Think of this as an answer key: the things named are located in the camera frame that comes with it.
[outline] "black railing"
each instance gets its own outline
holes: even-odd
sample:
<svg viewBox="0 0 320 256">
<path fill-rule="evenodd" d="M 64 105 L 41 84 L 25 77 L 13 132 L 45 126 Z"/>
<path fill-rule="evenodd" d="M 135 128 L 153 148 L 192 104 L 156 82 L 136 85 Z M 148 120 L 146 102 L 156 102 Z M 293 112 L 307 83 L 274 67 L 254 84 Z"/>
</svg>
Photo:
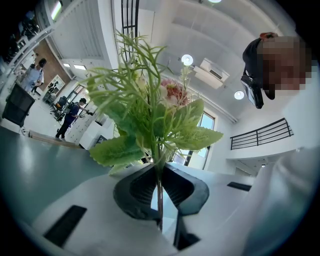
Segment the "black railing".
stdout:
<svg viewBox="0 0 320 256">
<path fill-rule="evenodd" d="M 139 0 L 121 0 L 122 33 L 130 35 L 132 39 L 138 36 L 138 13 Z M 123 45 L 123 48 L 125 50 L 125 61 L 127 62 L 131 58 L 130 52 L 133 49 L 130 49 L 129 45 L 126 44 Z"/>
<path fill-rule="evenodd" d="M 231 150 L 256 147 L 294 135 L 285 118 L 237 136 L 230 137 Z"/>
</svg>

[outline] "white wall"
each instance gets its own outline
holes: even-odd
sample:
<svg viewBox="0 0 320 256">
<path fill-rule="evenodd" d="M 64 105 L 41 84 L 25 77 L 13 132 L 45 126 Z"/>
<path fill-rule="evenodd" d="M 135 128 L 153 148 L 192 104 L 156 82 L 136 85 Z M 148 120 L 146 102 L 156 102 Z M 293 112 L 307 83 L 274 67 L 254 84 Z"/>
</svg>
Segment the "white wall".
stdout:
<svg viewBox="0 0 320 256">
<path fill-rule="evenodd" d="M 238 123 L 233 126 L 232 135 L 247 133 L 284 118 L 281 110 L 294 98 L 293 94 L 288 91 L 277 91 L 275 99 L 270 100 L 262 92 L 263 107 L 257 109 L 255 106 L 249 105 L 241 113 Z"/>
<path fill-rule="evenodd" d="M 320 146 L 320 76 L 319 67 L 312 67 L 312 78 L 284 108 L 283 115 L 290 124 L 296 147 Z"/>
<path fill-rule="evenodd" d="M 230 137 L 232 136 L 233 124 L 221 114 L 214 112 L 208 105 L 205 105 L 204 111 L 215 118 L 214 130 L 223 133 L 223 137 L 211 145 L 204 170 L 222 174 L 235 174 L 234 162 L 227 159 L 231 146 Z"/>
<path fill-rule="evenodd" d="M 240 135 L 269 125 L 282 118 L 286 118 L 283 114 L 283 109 L 294 99 L 297 95 L 297 91 L 277 91 L 274 100 L 270 100 L 262 92 L 264 105 L 262 109 L 257 109 L 253 105 L 250 105 L 240 116 L 239 122 L 232 128 L 232 136 Z M 295 135 L 287 137 L 275 142 L 266 143 L 259 146 L 252 146 L 247 148 L 233 149 L 227 153 L 228 159 L 243 159 L 243 158 L 255 158 L 264 157 L 282 152 L 291 151 L 297 148 Z"/>
</svg>

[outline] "ceiling vent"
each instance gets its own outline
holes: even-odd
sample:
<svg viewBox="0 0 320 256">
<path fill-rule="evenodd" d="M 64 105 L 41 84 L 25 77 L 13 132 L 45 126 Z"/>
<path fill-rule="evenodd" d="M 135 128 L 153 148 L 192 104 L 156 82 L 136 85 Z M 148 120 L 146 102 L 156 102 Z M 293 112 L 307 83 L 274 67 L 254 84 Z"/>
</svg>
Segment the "ceiling vent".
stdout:
<svg viewBox="0 0 320 256">
<path fill-rule="evenodd" d="M 218 67 L 217 64 L 205 58 L 200 67 L 195 66 L 193 71 L 195 71 L 195 77 L 202 80 L 211 87 L 218 89 L 224 84 L 229 74 Z"/>
</svg>

